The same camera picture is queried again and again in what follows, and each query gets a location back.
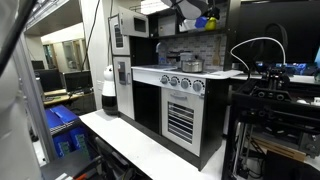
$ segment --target toy kitchen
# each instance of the toy kitchen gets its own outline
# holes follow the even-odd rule
[[[172,9],[109,18],[119,117],[199,170],[221,146],[227,79],[240,74],[223,71],[227,4],[217,7],[213,31]]]

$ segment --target oven window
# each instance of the oven window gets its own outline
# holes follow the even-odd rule
[[[192,144],[194,110],[168,102],[168,131]]]
[[[139,32],[147,32],[146,21],[138,18],[133,18],[134,30]]]
[[[117,48],[123,47],[123,37],[118,24],[114,26],[114,32],[116,36],[116,47]]]

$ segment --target microwave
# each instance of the microwave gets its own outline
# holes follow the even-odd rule
[[[119,7],[119,24],[122,35],[149,37],[149,20],[143,14]]]

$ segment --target ceiling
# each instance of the ceiling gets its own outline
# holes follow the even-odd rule
[[[79,1],[69,0],[57,10],[28,28],[25,34],[44,36],[80,22],[82,22],[82,15]]]

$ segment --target kitchen shelf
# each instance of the kitchen shelf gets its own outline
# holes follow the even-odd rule
[[[206,36],[206,35],[222,34],[222,33],[226,33],[226,30],[225,29],[216,29],[214,31],[179,33],[179,34],[170,35],[170,36],[151,37],[150,39],[169,39],[169,38],[180,38],[180,37],[194,37],[194,36]]]

